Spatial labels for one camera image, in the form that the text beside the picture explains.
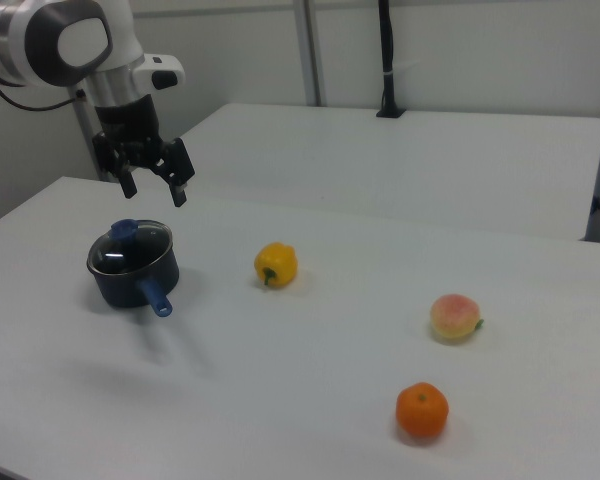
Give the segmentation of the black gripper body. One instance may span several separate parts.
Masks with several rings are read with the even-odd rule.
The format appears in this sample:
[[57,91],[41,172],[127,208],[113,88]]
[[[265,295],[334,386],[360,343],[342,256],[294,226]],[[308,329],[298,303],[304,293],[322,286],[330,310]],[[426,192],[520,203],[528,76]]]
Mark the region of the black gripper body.
[[101,125],[101,131],[93,137],[97,156],[118,146],[133,147],[145,156],[160,153],[162,139],[151,96],[121,106],[96,107],[95,112]]

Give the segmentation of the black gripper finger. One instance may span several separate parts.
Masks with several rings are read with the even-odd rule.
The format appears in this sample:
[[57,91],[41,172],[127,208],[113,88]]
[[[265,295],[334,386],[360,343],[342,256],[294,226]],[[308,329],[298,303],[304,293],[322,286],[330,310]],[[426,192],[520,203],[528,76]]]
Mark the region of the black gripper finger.
[[169,186],[175,207],[181,207],[186,201],[186,186],[195,175],[195,169],[181,138],[163,142],[154,163],[154,173]]
[[118,180],[127,199],[137,193],[137,187],[130,171],[130,162],[122,143],[114,142],[99,132],[92,138],[94,153],[98,166]]

